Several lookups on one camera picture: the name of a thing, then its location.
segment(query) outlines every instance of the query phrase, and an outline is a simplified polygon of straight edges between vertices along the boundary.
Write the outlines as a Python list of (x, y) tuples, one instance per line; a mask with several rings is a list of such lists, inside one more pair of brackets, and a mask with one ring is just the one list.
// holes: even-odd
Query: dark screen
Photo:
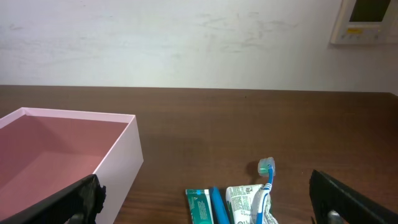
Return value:
[(350, 22), (381, 22), (391, 0), (356, 0)]

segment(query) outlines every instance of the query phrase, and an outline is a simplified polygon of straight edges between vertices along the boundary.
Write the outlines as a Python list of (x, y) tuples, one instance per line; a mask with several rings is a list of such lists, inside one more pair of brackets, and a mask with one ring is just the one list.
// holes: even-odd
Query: open box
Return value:
[(113, 223), (142, 162), (134, 115), (20, 108), (0, 119), (0, 220), (96, 174)]

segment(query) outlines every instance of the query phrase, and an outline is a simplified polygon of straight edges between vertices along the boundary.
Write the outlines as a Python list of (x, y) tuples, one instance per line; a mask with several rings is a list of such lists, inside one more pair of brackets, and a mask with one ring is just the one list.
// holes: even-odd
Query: thermostat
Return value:
[(398, 43), (398, 0), (343, 0), (330, 42)]

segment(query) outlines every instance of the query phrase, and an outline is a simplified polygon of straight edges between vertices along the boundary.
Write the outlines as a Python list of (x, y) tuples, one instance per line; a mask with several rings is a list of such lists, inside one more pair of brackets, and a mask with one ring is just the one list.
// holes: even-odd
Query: green packet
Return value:
[(193, 224), (214, 224), (209, 190), (187, 189), (189, 209)]

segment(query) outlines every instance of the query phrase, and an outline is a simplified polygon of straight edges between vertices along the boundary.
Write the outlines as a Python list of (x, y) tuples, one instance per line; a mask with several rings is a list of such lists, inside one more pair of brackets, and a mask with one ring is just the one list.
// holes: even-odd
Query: clear plastic cap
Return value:
[(272, 166), (272, 173), (274, 174), (273, 176), (275, 176), (275, 161), (273, 157), (268, 157), (265, 159), (260, 159), (259, 162), (259, 167), (258, 167), (258, 172), (260, 174), (261, 177), (268, 177), (269, 173), (268, 173), (268, 165)]

